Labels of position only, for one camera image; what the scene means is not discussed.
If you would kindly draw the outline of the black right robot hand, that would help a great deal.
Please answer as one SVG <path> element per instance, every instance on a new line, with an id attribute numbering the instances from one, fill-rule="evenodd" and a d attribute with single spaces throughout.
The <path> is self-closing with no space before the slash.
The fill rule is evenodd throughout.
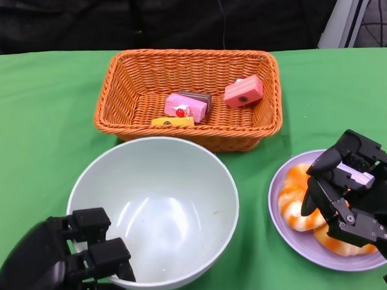
<path id="1" fill-rule="evenodd" d="M 309 167 L 301 216 L 319 210 L 328 236 L 356 247 L 372 244 L 387 260 L 387 152 L 346 130 Z"/>

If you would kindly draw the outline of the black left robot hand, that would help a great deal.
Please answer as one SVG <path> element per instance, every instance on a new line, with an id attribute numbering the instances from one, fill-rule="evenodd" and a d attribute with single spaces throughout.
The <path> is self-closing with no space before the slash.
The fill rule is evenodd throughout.
<path id="1" fill-rule="evenodd" d="M 135 282 L 123 240 L 106 240 L 110 225 L 103 208 L 36 224 L 0 268 L 0 290 L 125 290 L 101 282 L 113 275 Z"/>

